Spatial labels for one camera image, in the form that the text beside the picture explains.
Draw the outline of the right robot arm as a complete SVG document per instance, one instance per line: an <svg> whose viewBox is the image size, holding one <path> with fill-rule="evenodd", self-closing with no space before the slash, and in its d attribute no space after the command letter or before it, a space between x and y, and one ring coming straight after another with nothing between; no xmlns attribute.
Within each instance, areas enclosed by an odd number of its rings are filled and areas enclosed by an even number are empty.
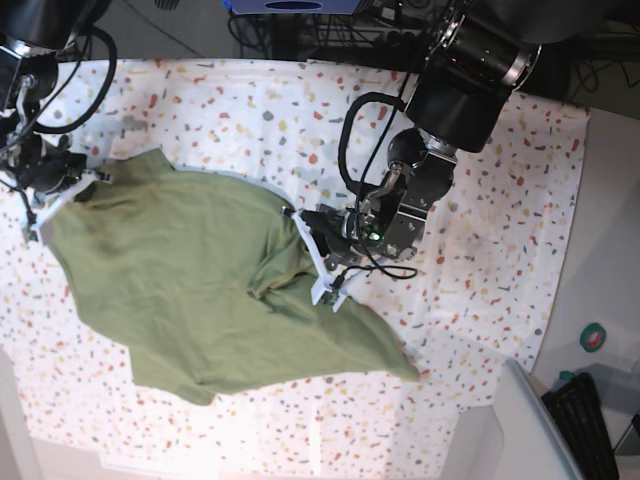
<svg viewBox="0 0 640 480"><path fill-rule="evenodd" d="M69 134L85 124L106 98L117 67L117 47L96 26L109 1L3 1L1 3L1 170L15 188L50 194L76 184L87 157L70 151ZM108 68L88 109L65 126L45 126L39 117L63 87L59 61L75 54L81 65L97 38L108 52Z"/></svg>

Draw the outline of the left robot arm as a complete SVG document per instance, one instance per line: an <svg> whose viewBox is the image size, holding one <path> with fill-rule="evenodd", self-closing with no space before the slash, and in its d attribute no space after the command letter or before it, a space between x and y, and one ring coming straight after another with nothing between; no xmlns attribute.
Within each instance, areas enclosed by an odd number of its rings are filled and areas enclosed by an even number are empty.
<svg viewBox="0 0 640 480"><path fill-rule="evenodd" d="M351 208L320 205L300 216L328 270L378 256L399 261L421 240L432 206L453 183L456 153L480 152L511 95L530 75L540 48L517 39L496 1L453 1L430 31L424 68L409 100L378 92L357 98L343 122L338 167L356 197ZM380 184L353 178L347 148L359 110L379 103L413 126L396 134Z"/></svg>

